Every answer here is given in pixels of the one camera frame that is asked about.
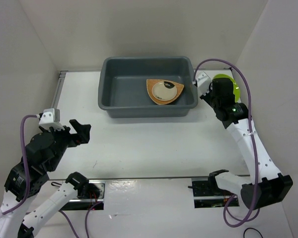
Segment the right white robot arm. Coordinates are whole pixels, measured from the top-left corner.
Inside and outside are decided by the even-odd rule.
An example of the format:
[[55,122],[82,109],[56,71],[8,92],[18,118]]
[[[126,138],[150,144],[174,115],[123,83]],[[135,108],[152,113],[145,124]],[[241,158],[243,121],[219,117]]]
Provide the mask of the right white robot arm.
[[217,119],[237,143],[250,175],[244,178],[228,170],[212,172],[208,177],[208,191],[213,195],[229,191],[248,209],[282,202],[293,180],[283,175],[268,155],[247,106],[235,100],[233,82],[229,78],[207,78],[197,82],[197,89],[199,97],[213,108]]

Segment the orange woven triangular basket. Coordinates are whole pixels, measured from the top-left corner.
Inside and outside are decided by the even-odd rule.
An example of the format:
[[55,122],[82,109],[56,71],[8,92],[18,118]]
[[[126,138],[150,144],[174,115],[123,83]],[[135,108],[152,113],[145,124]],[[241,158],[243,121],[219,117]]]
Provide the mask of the orange woven triangular basket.
[[[172,83],[176,86],[176,88],[177,88],[177,95],[176,95],[173,99],[171,99],[171,100],[169,100],[169,101],[161,101],[161,100],[156,99],[156,98],[153,96],[153,94],[152,94],[152,88],[153,88],[153,86],[154,86],[156,83],[158,83],[158,82],[160,82],[160,81],[168,81],[168,82],[172,82]],[[177,82],[170,81],[170,80],[166,80],[166,79],[147,79],[147,80],[146,80],[146,88],[147,88],[147,93],[148,93],[150,99],[151,99],[154,103],[156,103],[157,105],[167,105],[167,104],[170,104],[170,103],[176,101],[177,98],[179,98],[179,96],[181,95],[181,93],[182,93],[182,91],[183,91],[183,89],[184,89],[184,84],[177,83]]]

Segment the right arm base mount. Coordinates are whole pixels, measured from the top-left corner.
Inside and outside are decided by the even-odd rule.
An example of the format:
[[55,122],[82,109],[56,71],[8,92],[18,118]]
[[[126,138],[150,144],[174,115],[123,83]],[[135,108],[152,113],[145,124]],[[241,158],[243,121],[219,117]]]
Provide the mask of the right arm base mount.
[[232,196],[229,191],[213,189],[207,177],[192,178],[188,189],[192,191],[195,209],[224,207]]

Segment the aluminium table edge rail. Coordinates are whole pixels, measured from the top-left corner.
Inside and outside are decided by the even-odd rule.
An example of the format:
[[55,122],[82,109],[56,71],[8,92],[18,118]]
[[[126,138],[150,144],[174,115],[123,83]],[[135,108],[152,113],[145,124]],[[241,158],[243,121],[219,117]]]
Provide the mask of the aluminium table edge rail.
[[55,90],[55,93],[54,93],[54,96],[52,99],[52,103],[51,103],[52,108],[57,108],[57,106],[58,106],[67,72],[68,72],[67,70],[64,70],[64,71],[61,71],[59,74],[56,90]]

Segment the cream plate with black mark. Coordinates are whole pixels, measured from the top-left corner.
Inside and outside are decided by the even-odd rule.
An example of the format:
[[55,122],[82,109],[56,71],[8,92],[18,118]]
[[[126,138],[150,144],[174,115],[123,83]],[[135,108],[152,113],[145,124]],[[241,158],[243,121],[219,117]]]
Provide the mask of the cream plate with black mark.
[[153,96],[161,101],[169,101],[177,95],[177,88],[172,82],[160,81],[152,88]]

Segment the grey plastic bin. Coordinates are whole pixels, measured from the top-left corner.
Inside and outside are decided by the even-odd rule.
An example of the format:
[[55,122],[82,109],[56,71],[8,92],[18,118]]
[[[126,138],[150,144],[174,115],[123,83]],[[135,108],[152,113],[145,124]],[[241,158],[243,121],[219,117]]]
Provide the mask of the grey plastic bin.
[[[98,105],[111,118],[184,117],[198,103],[194,70],[188,57],[110,57],[102,66]],[[184,86],[167,105],[156,104],[148,94],[147,80],[172,81]]]

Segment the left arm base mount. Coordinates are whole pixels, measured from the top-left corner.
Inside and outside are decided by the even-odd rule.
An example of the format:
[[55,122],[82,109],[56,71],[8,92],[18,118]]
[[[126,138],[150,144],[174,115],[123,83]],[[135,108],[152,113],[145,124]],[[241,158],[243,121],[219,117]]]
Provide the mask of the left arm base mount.
[[93,210],[103,210],[105,183],[90,183],[89,190],[83,197],[74,198],[62,207],[62,211],[88,210],[98,203]]

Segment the green round plate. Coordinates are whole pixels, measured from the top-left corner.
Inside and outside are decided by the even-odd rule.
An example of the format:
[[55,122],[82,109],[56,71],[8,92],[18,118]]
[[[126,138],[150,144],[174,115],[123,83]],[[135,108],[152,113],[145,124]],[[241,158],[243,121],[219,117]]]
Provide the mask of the green round plate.
[[227,74],[220,73],[220,74],[216,74],[213,77],[213,80],[219,79],[219,78],[228,78],[233,83],[233,94],[235,96],[235,102],[240,103],[241,102],[241,100],[240,100],[240,88],[239,88],[237,82],[233,79],[233,77],[231,77]]

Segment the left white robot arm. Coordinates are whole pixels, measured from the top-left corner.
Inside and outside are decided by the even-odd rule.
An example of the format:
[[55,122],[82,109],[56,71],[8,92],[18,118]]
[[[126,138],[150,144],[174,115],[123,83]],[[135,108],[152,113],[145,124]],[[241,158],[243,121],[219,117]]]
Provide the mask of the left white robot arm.
[[56,170],[68,148],[87,144],[91,125],[70,120],[72,128],[50,126],[24,142],[24,124],[20,126],[22,157],[4,184],[0,207],[0,238],[33,238],[42,227],[71,199],[84,198],[89,192],[89,180],[79,172],[71,173],[61,187],[32,212],[27,213],[41,187],[49,180],[48,173]]

